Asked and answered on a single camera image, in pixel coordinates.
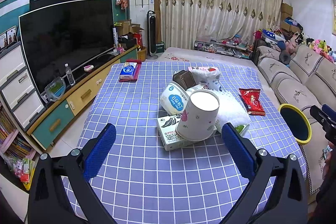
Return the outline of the white green carton box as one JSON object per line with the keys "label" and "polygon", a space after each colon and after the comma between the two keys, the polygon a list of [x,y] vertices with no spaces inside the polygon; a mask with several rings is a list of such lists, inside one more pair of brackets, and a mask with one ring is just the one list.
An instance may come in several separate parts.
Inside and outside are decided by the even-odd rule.
{"label": "white green carton box", "polygon": [[182,114],[176,114],[157,118],[157,130],[166,151],[175,150],[196,143],[195,141],[183,139],[183,137],[177,134],[176,128],[181,120],[181,116]]}

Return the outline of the pink strawberry milk carton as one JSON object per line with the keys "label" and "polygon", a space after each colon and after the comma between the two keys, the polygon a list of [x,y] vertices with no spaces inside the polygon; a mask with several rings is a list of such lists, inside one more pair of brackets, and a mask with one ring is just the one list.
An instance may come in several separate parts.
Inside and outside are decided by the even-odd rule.
{"label": "pink strawberry milk carton", "polygon": [[211,90],[224,91],[219,82],[221,72],[215,67],[188,67],[196,84],[205,84]]}

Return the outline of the beige curtain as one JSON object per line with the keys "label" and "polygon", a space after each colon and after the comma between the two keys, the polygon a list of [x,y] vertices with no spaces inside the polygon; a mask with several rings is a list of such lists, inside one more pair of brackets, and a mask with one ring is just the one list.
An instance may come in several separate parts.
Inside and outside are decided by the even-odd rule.
{"label": "beige curtain", "polygon": [[161,35],[167,47],[191,49],[194,41],[239,35],[252,44],[253,33],[274,28],[282,0],[159,0]]}

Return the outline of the glass bowl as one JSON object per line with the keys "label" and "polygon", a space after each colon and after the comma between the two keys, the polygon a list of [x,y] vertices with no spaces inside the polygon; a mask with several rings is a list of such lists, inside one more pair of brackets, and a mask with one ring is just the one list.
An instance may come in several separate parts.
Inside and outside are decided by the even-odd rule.
{"label": "glass bowl", "polygon": [[60,100],[64,95],[65,90],[66,85],[62,77],[56,77],[45,88],[47,98],[51,102],[56,102]]}

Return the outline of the large black television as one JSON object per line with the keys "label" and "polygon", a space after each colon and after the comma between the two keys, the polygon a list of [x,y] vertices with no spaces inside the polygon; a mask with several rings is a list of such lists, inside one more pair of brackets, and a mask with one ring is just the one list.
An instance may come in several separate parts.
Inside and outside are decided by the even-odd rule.
{"label": "large black television", "polygon": [[19,17],[23,50],[39,93],[65,66],[81,68],[114,46],[112,0],[78,0],[36,9]]}

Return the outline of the blue tissue pack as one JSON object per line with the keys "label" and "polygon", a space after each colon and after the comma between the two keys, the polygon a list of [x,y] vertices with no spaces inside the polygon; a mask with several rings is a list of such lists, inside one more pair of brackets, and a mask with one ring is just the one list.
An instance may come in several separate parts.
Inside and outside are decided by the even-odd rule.
{"label": "blue tissue pack", "polygon": [[121,80],[133,80],[135,76],[136,67],[137,67],[137,63],[125,62],[120,71],[120,79]]}

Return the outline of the white blue yogurt tub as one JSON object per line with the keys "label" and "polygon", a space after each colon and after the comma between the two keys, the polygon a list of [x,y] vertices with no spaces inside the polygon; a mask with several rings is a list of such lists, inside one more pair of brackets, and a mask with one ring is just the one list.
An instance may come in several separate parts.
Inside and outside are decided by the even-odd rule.
{"label": "white blue yogurt tub", "polygon": [[182,114],[185,110],[189,95],[179,84],[170,81],[159,98],[159,103],[168,115]]}

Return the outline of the blue checkered tablecloth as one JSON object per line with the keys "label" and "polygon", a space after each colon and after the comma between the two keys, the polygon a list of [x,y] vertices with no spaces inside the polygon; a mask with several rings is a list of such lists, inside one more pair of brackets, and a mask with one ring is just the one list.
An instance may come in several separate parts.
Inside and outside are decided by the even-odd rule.
{"label": "blue checkered tablecloth", "polygon": [[102,83],[75,146],[83,147],[107,123],[116,141],[90,184],[118,223],[217,223],[242,194],[241,176],[221,135],[166,151],[157,119],[159,98],[173,74],[190,63],[143,63],[134,83],[119,80],[121,64]]}

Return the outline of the white drawer unit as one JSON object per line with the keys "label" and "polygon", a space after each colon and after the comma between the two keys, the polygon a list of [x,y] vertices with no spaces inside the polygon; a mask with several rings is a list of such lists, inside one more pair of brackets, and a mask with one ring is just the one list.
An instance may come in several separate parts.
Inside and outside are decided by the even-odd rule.
{"label": "white drawer unit", "polygon": [[35,88],[20,43],[1,53],[1,96],[25,131],[46,109]]}

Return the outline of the cardboard boxes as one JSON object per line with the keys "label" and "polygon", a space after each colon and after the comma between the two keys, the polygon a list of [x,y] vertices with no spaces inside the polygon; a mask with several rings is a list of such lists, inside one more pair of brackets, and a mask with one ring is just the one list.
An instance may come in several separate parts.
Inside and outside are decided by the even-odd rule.
{"label": "cardboard boxes", "polygon": [[293,7],[287,3],[281,4],[280,28],[286,32],[301,33],[303,26],[293,18]]}

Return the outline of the red snack packet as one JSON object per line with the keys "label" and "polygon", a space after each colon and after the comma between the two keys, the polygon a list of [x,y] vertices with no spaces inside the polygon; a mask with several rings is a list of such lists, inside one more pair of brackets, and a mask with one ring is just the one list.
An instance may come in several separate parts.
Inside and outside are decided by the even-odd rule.
{"label": "red snack packet", "polygon": [[260,98],[260,89],[239,89],[240,96],[249,115],[265,116]]}

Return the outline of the brown plastic container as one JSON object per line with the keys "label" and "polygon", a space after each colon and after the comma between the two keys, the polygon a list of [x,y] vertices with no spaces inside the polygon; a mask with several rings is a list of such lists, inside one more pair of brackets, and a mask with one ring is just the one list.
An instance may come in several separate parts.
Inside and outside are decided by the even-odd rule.
{"label": "brown plastic container", "polygon": [[184,90],[192,88],[193,86],[196,85],[192,73],[190,71],[185,70],[174,73],[173,81],[176,82],[178,85],[180,85],[182,88],[184,88]]}

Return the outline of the red tray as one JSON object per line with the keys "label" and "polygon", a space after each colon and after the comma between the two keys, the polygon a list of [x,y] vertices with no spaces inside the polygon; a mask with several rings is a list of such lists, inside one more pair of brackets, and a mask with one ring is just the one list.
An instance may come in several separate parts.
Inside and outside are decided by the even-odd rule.
{"label": "red tray", "polygon": [[141,69],[141,65],[142,65],[142,61],[141,60],[136,60],[136,59],[127,59],[126,62],[134,62],[134,63],[137,63],[137,67],[136,67],[136,70],[135,70],[135,76],[134,76],[134,79],[133,80],[121,80],[120,79],[120,76],[119,76],[119,81],[121,83],[123,82],[136,82],[138,80],[138,75],[139,75],[139,71]]}

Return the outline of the white plastic bag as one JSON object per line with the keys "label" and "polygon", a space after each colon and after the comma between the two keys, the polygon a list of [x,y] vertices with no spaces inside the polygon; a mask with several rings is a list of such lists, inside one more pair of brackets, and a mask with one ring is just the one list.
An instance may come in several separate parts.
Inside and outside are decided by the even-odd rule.
{"label": "white plastic bag", "polygon": [[221,132],[222,127],[226,123],[231,123],[234,128],[247,126],[251,123],[251,119],[246,109],[238,102],[231,92],[220,92],[210,90],[219,99],[219,110],[215,120],[213,134],[217,131]]}

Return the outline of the clear water bottle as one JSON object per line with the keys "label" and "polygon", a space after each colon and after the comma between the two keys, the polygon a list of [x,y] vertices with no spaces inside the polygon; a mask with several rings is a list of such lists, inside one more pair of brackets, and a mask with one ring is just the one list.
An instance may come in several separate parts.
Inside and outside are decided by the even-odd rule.
{"label": "clear water bottle", "polygon": [[69,67],[68,64],[65,64],[65,71],[66,71],[66,76],[68,78],[68,82],[71,86],[74,86],[75,84],[75,78],[74,78],[74,75],[72,74],[72,70],[71,68]]}

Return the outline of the tv cabinet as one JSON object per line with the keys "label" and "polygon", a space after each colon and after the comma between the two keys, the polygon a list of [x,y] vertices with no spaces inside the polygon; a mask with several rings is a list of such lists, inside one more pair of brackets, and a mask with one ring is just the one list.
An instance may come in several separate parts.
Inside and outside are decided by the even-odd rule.
{"label": "tv cabinet", "polygon": [[85,72],[80,81],[69,86],[62,98],[52,103],[30,126],[27,134],[37,142],[39,150],[45,151],[54,145],[60,133],[96,97],[113,65],[137,58],[138,47],[112,57],[104,64],[96,64],[90,72]]}

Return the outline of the beige sofa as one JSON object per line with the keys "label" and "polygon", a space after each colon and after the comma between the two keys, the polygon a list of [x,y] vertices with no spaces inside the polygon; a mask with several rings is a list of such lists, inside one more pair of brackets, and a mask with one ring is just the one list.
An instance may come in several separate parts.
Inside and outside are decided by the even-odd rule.
{"label": "beige sofa", "polygon": [[335,110],[335,64],[300,45],[288,67],[280,62],[280,52],[260,46],[256,65],[279,102],[300,109],[311,125],[311,140],[301,151],[306,160],[309,194],[315,196],[322,184],[322,150],[327,140],[322,126],[310,115],[310,107],[326,104]]}

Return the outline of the black tower fan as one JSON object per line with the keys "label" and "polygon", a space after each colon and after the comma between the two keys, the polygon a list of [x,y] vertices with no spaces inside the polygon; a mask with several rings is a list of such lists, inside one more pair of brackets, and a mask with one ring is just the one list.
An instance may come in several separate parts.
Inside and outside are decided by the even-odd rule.
{"label": "black tower fan", "polygon": [[147,59],[158,58],[156,53],[156,14],[154,11],[147,12]]}

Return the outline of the white paper cup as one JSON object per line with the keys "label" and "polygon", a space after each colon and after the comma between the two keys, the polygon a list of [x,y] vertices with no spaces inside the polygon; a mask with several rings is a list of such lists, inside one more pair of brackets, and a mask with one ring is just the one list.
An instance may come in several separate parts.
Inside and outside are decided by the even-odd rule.
{"label": "white paper cup", "polygon": [[215,129],[219,110],[219,98],[209,90],[194,91],[187,102],[176,132],[189,141],[203,141]]}

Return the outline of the yellow rimmed trash bin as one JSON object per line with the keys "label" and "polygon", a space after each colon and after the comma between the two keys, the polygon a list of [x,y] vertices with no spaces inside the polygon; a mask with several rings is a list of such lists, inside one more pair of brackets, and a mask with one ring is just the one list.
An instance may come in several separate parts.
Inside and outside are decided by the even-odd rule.
{"label": "yellow rimmed trash bin", "polygon": [[305,114],[297,107],[288,103],[281,104],[279,113],[288,125],[299,145],[306,145],[312,137],[312,129]]}

